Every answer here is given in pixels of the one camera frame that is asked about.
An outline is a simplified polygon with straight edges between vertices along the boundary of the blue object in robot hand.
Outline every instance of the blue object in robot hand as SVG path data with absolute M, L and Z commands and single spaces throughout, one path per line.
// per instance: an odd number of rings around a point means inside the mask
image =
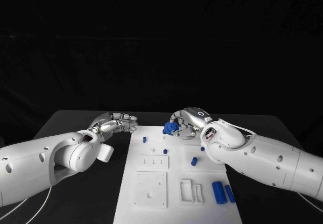
M 180 129 L 179 125 L 176 123 L 170 123 L 167 122 L 165 124 L 165 128 L 163 128 L 163 134 L 169 134 L 169 135 L 173 135 L 172 134 L 172 131 L 178 131 Z
M 227 197 L 225 197 L 222 183 L 219 181 L 214 182 L 212 187 L 214 187 L 214 195 L 215 195 L 216 203 L 225 204 L 228 201 L 227 201 Z
M 198 158 L 196 157 L 193 157 L 193 160 L 192 160 L 192 166 L 195 166 L 196 165 L 196 162 L 198 162 Z
M 231 203 L 235 203 L 234 194 L 232 194 L 231 186 L 229 185 L 225 186 L 225 190 L 227 190 L 227 194 L 228 194 Z

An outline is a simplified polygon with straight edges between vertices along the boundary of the table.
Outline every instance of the table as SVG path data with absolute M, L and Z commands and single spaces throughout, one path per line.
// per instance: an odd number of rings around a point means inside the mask
M 42 127 L 35 139 L 87 129 L 104 111 L 58 111 Z M 172 113 L 126 112 L 139 117 L 143 126 L 163 126 Z M 302 149 L 283 122 L 274 116 L 212 114 L 214 120 L 253 130 Z M 124 164 L 130 145 L 130 133 L 117 133 L 107 141 L 114 147 L 108 163 L 95 161 L 87 172 L 67 178 L 54 186 L 46 205 L 35 217 L 38 223 L 111 224 L 118 202 Z M 240 174 L 228 165 L 227 173 L 244 224 L 315 223 L 323 213 L 302 199 L 297 193 L 267 186 Z M 48 190 L 35 195 L 2 223 L 23 224 L 38 212 Z M 17 204 L 0 208 L 0 216 Z

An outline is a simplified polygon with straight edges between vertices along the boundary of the hole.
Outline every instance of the hole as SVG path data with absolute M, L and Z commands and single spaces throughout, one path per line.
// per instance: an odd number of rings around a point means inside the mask
M 45 161 L 45 154 L 43 153 L 39 154 L 39 159 L 41 159 L 42 162 Z
M 9 173 L 12 172 L 12 169 L 13 169 L 13 165 L 12 165 L 12 163 L 9 163 L 7 166 L 6 166 L 6 170 L 7 170 Z
M 281 156 L 281 155 L 278 156 L 277 161 L 278 161 L 278 162 L 283 161 L 283 156 Z

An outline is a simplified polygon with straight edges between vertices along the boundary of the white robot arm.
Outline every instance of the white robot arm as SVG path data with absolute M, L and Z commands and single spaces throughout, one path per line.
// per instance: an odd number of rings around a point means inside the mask
M 182 130 L 176 127 L 176 118 Z M 192 139 L 201 132 L 202 146 L 214 162 L 228 164 L 258 182 L 323 201 L 323 158 L 319 156 L 221 119 L 214 121 L 196 107 L 178 111 L 165 128 L 165 133 L 182 139 Z
M 108 162 L 113 147 L 103 144 L 117 132 L 134 132 L 137 118 L 105 113 L 87 130 L 22 142 L 0 149 L 0 207 L 41 193 L 84 172 L 95 159 Z

